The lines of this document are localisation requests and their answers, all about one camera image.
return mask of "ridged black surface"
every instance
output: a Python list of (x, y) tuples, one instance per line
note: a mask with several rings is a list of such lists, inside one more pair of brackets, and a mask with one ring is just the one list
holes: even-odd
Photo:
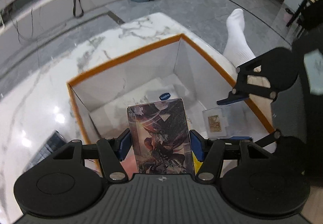
[(300, 215), (280, 220), (259, 220), (227, 205), (215, 187), (194, 182), (190, 175), (136, 174), (126, 183), (112, 185), (94, 207), (58, 220), (25, 215), (18, 224), (307, 224)]

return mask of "white marble table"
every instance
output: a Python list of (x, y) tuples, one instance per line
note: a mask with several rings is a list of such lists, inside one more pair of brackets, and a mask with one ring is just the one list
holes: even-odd
[(0, 102), (0, 223), (22, 213), (13, 194), (15, 180), (54, 130), (67, 141), (82, 139), (71, 109), (66, 82), (77, 74), (155, 41), (185, 33), (236, 79), (233, 65), (220, 53), (162, 13), (107, 30), (62, 54), (30, 75)]

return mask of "person's leg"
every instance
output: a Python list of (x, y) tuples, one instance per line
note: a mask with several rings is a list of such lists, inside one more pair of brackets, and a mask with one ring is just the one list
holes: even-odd
[(255, 58), (244, 37), (242, 9), (235, 9), (227, 19), (228, 41), (223, 56), (235, 67)]

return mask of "trading card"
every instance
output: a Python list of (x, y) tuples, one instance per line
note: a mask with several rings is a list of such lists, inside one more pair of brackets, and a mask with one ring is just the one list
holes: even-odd
[(131, 106), (127, 113), (140, 173), (194, 175), (181, 98)]
[(212, 133), (222, 131), (219, 115), (209, 116), (207, 119), (209, 121), (209, 127)]

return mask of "gray tile floor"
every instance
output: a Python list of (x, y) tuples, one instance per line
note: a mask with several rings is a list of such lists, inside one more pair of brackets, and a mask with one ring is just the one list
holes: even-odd
[(146, 3), (121, 0), (88, 12), (81, 19), (69, 21), (64, 26), (65, 32), (59, 36), (52, 34), (49, 42), (38, 40), (35, 50), (14, 68), (0, 67), (0, 100), (1, 94), (5, 96), (30, 73), (59, 54), (117, 27), (118, 24), (106, 14), (109, 10), (125, 22), (163, 12), (222, 53), (227, 42), (226, 19), (234, 9), (241, 7), (246, 9), (246, 40), (256, 56), (276, 46), (290, 47), (296, 25), (285, 27), (285, 8), (276, 0), (155, 0)]

